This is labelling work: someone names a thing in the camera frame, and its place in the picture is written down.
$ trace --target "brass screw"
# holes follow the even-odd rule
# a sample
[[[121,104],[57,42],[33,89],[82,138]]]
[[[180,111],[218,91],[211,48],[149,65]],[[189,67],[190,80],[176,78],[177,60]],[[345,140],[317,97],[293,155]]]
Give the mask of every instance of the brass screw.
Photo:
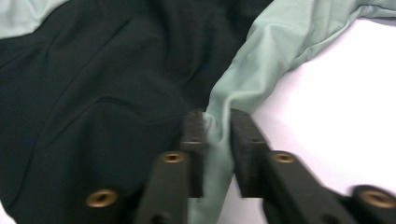
[[[361,197],[364,201],[376,207],[396,208],[396,201],[380,191],[366,190],[361,193]]]
[[[176,153],[170,153],[170,154],[166,154],[165,157],[163,158],[163,160],[165,162],[181,162],[183,161],[183,157],[180,154],[176,154]]]
[[[294,162],[295,159],[290,154],[287,153],[278,153],[274,155],[274,159],[283,163],[291,163]]]
[[[107,207],[113,204],[119,195],[111,189],[99,189],[98,191],[92,193],[86,201],[86,204],[89,207]]]

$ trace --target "black plastic part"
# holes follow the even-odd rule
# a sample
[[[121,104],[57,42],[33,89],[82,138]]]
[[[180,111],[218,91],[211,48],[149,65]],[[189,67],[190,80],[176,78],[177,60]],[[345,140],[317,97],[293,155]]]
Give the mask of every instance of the black plastic part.
[[[270,224],[290,224],[292,222],[288,222],[287,217],[284,216],[281,210],[279,210],[277,204],[268,201],[262,200],[262,208],[264,210],[265,217],[267,218],[267,222]]]
[[[231,110],[231,149],[242,197],[262,197],[261,155],[270,148],[250,115],[237,109]]]
[[[323,188],[289,152],[264,155],[264,176],[284,216],[296,224],[357,223],[333,195]]]
[[[203,197],[206,140],[202,110],[196,109],[184,117],[179,150],[188,153],[191,158],[190,197]]]
[[[186,224],[190,195],[190,157],[180,151],[154,163],[134,224]]]
[[[346,207],[361,224],[396,224],[396,198],[383,189],[357,186]]]
[[[87,199],[91,194],[101,190],[110,190],[115,194],[116,200],[106,206],[92,207],[87,204]],[[89,223],[89,224],[114,224],[120,223],[126,212],[125,195],[122,190],[110,186],[98,186],[88,190],[88,194],[81,194],[76,197],[66,224]],[[106,200],[106,195],[99,200]]]

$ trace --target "fabric fold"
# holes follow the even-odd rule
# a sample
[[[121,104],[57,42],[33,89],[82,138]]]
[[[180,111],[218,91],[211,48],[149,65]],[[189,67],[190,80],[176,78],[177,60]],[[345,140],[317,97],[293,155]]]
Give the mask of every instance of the fabric fold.
[[[137,198],[270,2],[72,0],[32,34],[0,40],[6,211],[61,223],[96,188]]]
[[[396,2],[276,0],[253,22],[246,43],[210,95],[205,197],[191,200],[191,223],[216,223],[230,185],[230,108],[254,112],[285,73],[315,57],[358,17],[396,17]]]

